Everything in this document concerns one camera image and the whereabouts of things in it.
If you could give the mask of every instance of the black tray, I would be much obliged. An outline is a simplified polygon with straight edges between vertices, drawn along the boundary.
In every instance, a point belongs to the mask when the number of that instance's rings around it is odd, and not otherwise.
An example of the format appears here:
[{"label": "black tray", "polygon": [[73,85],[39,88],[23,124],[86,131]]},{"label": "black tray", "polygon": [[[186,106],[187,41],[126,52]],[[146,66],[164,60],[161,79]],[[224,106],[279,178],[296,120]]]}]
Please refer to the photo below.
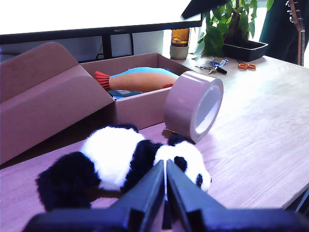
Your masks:
[{"label": "black tray", "polygon": [[265,55],[268,44],[248,41],[246,47],[238,47],[230,44],[223,44],[223,52],[226,57],[250,62]]}]

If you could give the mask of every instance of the monitor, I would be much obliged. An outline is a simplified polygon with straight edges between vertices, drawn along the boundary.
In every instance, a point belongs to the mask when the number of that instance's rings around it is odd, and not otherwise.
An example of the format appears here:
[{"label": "monitor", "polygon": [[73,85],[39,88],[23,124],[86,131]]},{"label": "monitor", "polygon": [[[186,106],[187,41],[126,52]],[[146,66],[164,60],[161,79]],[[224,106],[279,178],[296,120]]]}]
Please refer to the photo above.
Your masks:
[{"label": "monitor", "polygon": [[0,44],[200,27],[182,13],[190,0],[6,0]]}]

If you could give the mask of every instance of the guitar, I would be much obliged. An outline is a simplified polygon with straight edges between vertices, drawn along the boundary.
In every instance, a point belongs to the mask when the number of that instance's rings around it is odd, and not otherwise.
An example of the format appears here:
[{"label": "guitar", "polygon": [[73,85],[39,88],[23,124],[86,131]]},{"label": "guitar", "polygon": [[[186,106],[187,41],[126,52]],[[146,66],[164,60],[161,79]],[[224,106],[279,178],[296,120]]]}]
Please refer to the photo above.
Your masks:
[{"label": "guitar", "polygon": [[298,31],[298,61],[297,64],[304,66],[304,53],[305,53],[305,27],[303,24],[303,18],[301,17],[301,11],[298,7],[298,2],[295,0],[288,0],[285,5],[288,5],[291,9],[290,22],[294,23]]}]

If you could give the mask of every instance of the packing tape roll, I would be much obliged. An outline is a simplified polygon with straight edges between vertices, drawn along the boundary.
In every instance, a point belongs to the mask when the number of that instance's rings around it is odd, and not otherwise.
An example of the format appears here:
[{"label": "packing tape roll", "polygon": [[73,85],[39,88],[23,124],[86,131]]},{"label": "packing tape roll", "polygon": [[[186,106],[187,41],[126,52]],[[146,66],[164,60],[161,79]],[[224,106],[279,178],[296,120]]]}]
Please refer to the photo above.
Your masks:
[{"label": "packing tape roll", "polygon": [[169,90],[164,115],[166,128],[197,143],[216,120],[223,90],[220,79],[186,71]]}]

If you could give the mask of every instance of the panda plush toy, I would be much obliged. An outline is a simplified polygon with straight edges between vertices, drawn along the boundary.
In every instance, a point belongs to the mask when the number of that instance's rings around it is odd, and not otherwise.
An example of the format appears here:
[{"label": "panda plush toy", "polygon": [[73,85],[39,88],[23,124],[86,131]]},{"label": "panda plush toy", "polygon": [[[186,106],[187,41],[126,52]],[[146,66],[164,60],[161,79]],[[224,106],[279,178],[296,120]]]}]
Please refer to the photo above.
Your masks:
[{"label": "panda plush toy", "polygon": [[[95,131],[79,151],[63,155],[40,173],[36,179],[39,198],[47,212],[56,208],[91,208],[89,189],[124,194],[160,160],[168,159],[203,191],[208,190],[211,176],[203,157],[184,137],[172,136],[167,145],[153,143],[136,126],[121,124]],[[171,227],[166,208],[164,229]]]}]

